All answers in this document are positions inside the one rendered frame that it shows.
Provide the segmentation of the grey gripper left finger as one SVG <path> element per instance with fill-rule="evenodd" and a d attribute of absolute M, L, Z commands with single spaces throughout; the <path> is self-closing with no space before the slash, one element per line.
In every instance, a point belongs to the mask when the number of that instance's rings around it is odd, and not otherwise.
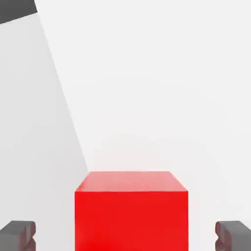
<path fill-rule="evenodd" d="M 0 230 L 0 251 L 36 251 L 34 221 L 10 221 Z"/>

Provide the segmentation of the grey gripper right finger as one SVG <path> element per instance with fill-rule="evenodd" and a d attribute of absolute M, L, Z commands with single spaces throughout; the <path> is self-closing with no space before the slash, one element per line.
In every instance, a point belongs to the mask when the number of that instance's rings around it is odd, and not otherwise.
<path fill-rule="evenodd" d="M 215 251 L 251 251 L 251 230 L 241 221 L 217 221 Z"/>

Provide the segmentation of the small red cube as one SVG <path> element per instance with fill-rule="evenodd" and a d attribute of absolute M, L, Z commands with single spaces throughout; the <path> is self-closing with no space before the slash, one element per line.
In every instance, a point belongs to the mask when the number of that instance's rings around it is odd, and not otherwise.
<path fill-rule="evenodd" d="M 90 172 L 75 191 L 75 251 L 188 251 L 188 191 L 168 171 Z"/>

